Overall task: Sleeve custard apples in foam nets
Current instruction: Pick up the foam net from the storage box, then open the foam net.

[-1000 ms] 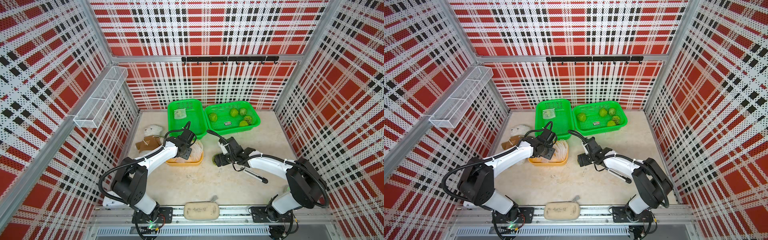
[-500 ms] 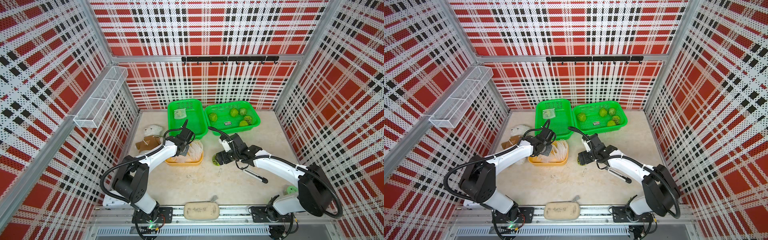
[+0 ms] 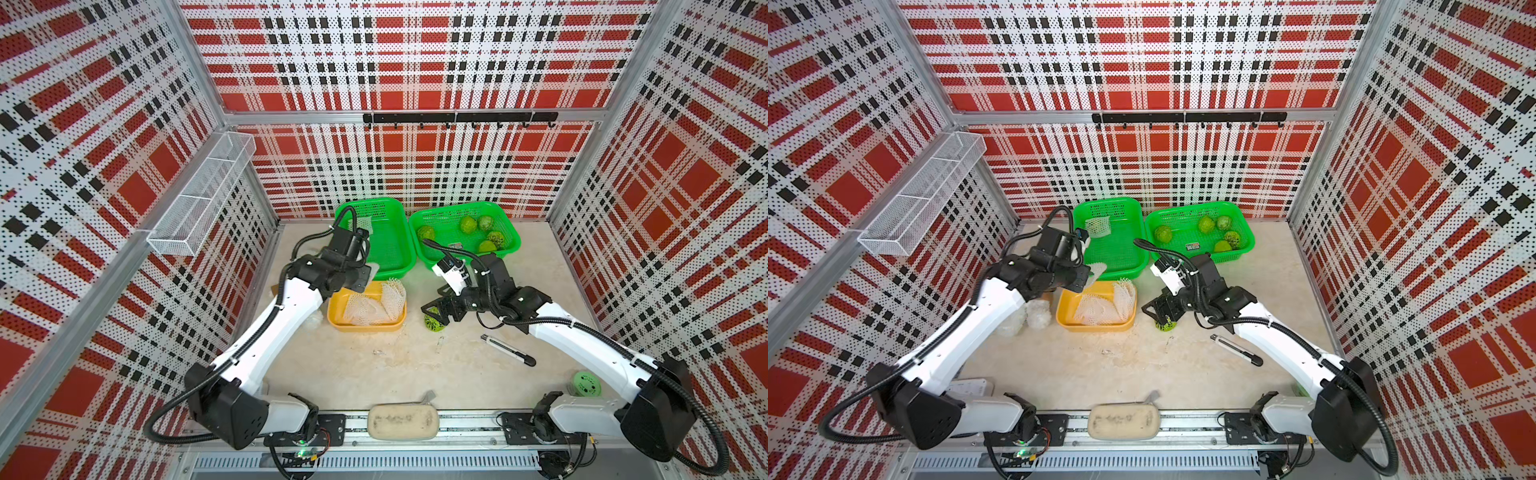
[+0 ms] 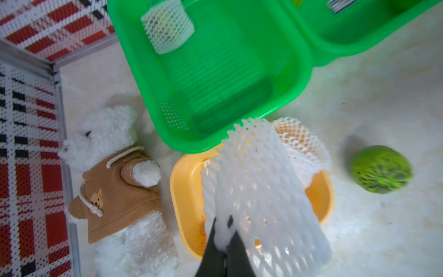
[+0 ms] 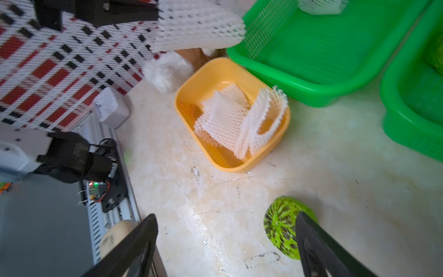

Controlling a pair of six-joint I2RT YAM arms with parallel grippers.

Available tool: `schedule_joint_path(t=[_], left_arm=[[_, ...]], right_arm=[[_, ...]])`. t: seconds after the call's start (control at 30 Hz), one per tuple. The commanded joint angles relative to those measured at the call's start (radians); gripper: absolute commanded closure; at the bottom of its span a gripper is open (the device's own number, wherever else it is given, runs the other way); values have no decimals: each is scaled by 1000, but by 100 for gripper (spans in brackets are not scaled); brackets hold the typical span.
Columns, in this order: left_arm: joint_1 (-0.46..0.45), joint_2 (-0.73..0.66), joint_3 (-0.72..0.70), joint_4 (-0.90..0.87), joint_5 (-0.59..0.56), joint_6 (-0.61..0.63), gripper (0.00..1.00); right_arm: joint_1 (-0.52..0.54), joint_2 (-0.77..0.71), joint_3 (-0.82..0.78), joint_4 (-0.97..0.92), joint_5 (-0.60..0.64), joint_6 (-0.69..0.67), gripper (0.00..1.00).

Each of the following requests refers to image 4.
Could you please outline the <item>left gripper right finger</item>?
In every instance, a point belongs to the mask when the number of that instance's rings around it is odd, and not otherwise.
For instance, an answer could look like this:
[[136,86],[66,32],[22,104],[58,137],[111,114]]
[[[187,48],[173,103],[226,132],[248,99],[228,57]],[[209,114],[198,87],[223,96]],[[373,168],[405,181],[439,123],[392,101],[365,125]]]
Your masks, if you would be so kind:
[[238,233],[235,233],[226,252],[227,277],[255,277],[245,246]]

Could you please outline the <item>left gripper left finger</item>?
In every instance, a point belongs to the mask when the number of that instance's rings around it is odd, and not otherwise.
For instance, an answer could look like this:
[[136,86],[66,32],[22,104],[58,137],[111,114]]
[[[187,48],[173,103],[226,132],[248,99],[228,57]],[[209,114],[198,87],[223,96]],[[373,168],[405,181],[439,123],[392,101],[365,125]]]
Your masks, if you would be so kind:
[[213,242],[215,236],[215,222],[216,220],[213,221],[205,253],[195,277],[226,276],[226,254],[219,251]]

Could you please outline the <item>white foam net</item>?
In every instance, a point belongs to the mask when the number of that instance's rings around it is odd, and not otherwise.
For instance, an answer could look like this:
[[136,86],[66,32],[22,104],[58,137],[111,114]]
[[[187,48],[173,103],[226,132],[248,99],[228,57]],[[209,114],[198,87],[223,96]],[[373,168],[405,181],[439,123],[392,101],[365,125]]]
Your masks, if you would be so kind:
[[323,233],[271,123],[244,119],[202,172],[205,230],[226,254],[235,233],[256,277],[313,277],[331,260]]
[[141,23],[157,54],[178,49],[195,33],[182,1],[147,1],[146,6]]

